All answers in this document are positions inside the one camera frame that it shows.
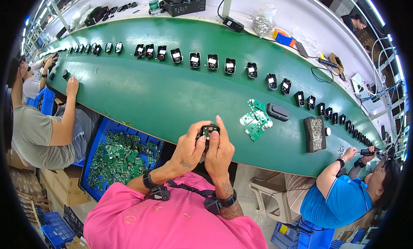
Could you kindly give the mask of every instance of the woman in blue shirt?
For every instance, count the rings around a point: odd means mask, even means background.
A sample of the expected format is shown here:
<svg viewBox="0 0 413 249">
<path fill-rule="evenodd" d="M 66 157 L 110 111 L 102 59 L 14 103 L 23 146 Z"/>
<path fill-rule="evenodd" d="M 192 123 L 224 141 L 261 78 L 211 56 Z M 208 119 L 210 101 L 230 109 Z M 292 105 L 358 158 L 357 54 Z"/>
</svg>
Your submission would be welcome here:
<svg viewBox="0 0 413 249">
<path fill-rule="evenodd" d="M 368 149 L 373 152 L 374 146 Z M 386 209 L 397 187 L 397 173 L 392 164 L 382 168 L 385 158 L 364 182 L 358 177 L 360 171 L 376 153 L 358 159 L 348 175 L 336 177 L 356 152 L 354 147 L 348 148 L 343 157 L 326 167 L 317 178 L 285 174 L 291 210 L 319 227 L 337 228 L 356 221 L 373 207 Z"/>
</svg>

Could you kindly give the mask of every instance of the gray t-shirt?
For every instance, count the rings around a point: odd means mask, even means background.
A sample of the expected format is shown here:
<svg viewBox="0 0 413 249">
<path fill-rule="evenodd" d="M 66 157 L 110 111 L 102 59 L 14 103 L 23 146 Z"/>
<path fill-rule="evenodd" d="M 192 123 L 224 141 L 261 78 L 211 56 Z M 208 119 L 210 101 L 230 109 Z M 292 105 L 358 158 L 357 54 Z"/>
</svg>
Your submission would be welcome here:
<svg viewBox="0 0 413 249">
<path fill-rule="evenodd" d="M 40 169 L 63 169 L 75 161 L 73 144 L 49 146 L 52 120 L 61 117 L 42 114 L 32 106 L 20 106 L 13 111 L 12 147 L 18 156 Z"/>
</svg>

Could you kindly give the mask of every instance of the blue polo shirt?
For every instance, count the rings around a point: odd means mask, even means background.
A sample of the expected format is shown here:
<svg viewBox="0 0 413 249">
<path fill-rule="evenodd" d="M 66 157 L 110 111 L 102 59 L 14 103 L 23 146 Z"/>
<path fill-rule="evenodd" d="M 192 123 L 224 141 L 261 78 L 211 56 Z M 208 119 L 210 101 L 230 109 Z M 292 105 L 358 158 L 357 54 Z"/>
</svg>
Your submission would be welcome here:
<svg viewBox="0 0 413 249">
<path fill-rule="evenodd" d="M 304 197 L 300 213 L 304 219 L 323 228 L 346 226 L 372 208 L 367 185 L 358 177 L 347 175 L 336 178 L 327 199 L 324 199 L 317 184 L 313 184 Z"/>
</svg>

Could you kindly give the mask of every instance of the water bottle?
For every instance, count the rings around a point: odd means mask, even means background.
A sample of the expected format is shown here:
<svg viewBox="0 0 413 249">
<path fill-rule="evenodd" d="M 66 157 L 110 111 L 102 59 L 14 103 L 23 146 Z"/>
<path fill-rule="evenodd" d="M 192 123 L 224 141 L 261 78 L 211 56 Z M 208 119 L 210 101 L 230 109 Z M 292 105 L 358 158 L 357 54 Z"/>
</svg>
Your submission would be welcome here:
<svg viewBox="0 0 413 249">
<path fill-rule="evenodd" d="M 161 8 L 159 7 L 159 0 L 148 0 L 149 9 L 153 16 L 158 16 L 161 14 Z"/>
</svg>

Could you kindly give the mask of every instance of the pink shirt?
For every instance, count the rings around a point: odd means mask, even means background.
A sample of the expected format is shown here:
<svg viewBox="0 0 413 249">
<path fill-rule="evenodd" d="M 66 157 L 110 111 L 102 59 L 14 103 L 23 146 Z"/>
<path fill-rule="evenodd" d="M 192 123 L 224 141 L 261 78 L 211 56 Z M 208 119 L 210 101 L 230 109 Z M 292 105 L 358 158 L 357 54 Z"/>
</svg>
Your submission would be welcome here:
<svg viewBox="0 0 413 249">
<path fill-rule="evenodd" d="M 215 189 L 193 172 L 174 181 L 199 190 Z M 112 184 L 86 218 L 83 233 L 90 248 L 268 248 L 250 217 L 225 220 L 205 209 L 201 195 L 168 190 L 168 201 L 145 200 L 140 192 Z"/>
</svg>

